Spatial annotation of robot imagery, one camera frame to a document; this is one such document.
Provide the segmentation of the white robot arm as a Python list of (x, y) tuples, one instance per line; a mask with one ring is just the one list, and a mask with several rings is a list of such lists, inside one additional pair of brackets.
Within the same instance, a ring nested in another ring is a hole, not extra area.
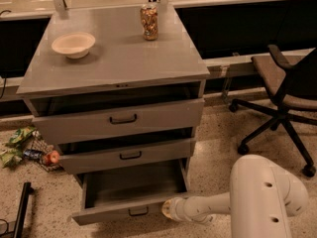
[(288, 219), (305, 211), (308, 201), (297, 176), (265, 157), (246, 155), (232, 167), (228, 192), (174, 197), (161, 212), (177, 222), (205, 225), (217, 214), (229, 215), (232, 238), (292, 238)]

